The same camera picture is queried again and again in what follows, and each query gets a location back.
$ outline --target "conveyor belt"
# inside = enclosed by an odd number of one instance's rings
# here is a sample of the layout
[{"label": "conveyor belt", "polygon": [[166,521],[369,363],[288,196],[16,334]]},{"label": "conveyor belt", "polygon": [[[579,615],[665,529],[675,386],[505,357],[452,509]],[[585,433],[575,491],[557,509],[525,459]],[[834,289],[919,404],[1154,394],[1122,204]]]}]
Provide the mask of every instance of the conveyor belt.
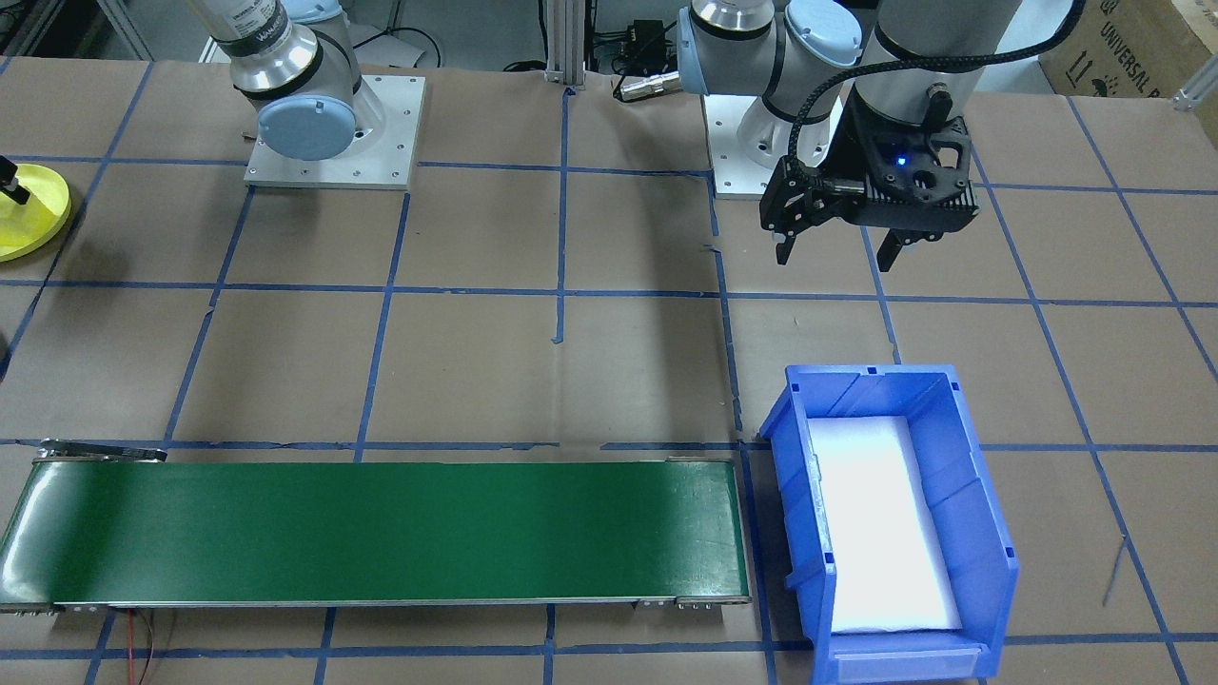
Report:
[{"label": "conveyor belt", "polygon": [[0,608],[748,601],[725,462],[39,462]]}]

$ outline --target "yellow disc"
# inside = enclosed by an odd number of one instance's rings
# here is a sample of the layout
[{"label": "yellow disc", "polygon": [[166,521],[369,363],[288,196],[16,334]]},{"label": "yellow disc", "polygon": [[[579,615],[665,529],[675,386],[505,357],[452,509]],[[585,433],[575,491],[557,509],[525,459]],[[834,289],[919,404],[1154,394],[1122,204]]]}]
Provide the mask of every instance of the yellow disc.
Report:
[{"label": "yellow disc", "polygon": [[72,215],[72,195],[60,174],[38,165],[17,165],[17,182],[29,189],[29,201],[18,205],[0,195],[0,262],[41,247]]}]

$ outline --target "blue joint cap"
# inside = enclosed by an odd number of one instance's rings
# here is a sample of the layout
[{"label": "blue joint cap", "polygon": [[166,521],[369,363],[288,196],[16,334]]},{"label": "blue joint cap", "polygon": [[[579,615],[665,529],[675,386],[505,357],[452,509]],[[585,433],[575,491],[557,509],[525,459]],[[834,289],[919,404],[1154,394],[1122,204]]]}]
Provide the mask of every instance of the blue joint cap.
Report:
[{"label": "blue joint cap", "polygon": [[689,7],[681,7],[677,13],[681,24],[681,37],[677,38],[677,72],[681,74],[681,88],[694,95],[706,95],[706,77],[702,73],[698,60],[698,44],[694,41],[693,24],[689,21]]},{"label": "blue joint cap", "polygon": [[850,67],[862,55],[859,20],[833,0],[790,0],[787,26],[809,51],[836,67]]},{"label": "blue joint cap", "polygon": [[342,13],[339,0],[279,0],[287,10],[287,18],[300,24],[333,20]]},{"label": "blue joint cap", "polygon": [[356,112],[335,98],[289,95],[258,112],[258,135],[285,157],[328,160],[354,140]]}]

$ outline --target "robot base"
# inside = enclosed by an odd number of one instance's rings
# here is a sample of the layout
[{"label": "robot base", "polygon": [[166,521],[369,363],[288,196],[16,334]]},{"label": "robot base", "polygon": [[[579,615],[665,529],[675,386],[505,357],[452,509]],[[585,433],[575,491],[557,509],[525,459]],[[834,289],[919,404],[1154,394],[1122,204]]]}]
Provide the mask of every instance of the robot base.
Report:
[{"label": "robot base", "polygon": [[409,190],[425,87],[423,77],[364,77],[356,98],[361,128],[350,147],[336,157],[307,162],[284,157],[259,138],[245,182],[270,188]]},{"label": "robot base", "polygon": [[[715,196],[725,200],[760,199],[773,167],[778,165],[778,157],[787,152],[789,124],[769,134],[761,130],[747,132],[747,135],[754,133],[764,135],[769,141],[764,151],[753,149],[754,143],[749,143],[750,147],[747,149],[741,141],[741,126],[745,123],[745,113],[758,99],[752,95],[706,95],[703,101],[706,115],[706,141],[710,145],[710,161],[715,169]],[[829,118],[823,123],[804,127],[799,147],[800,158],[805,160],[805,163],[816,166],[825,158],[839,118],[842,118],[840,101],[834,102]],[[815,151],[816,147],[820,147],[820,151]],[[766,163],[762,166],[759,160]]]}]

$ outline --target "blue plastic bin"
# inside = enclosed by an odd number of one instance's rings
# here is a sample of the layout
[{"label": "blue plastic bin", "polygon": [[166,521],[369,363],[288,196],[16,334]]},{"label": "blue plastic bin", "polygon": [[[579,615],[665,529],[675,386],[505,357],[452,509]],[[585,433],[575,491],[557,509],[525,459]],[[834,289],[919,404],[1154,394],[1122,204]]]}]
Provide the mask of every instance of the blue plastic bin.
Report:
[{"label": "blue plastic bin", "polygon": [[[808,419],[903,416],[960,612],[959,630],[833,634],[837,567]],[[812,685],[998,673],[1019,562],[950,366],[793,366],[761,427],[782,490],[793,572],[812,641]]]}]

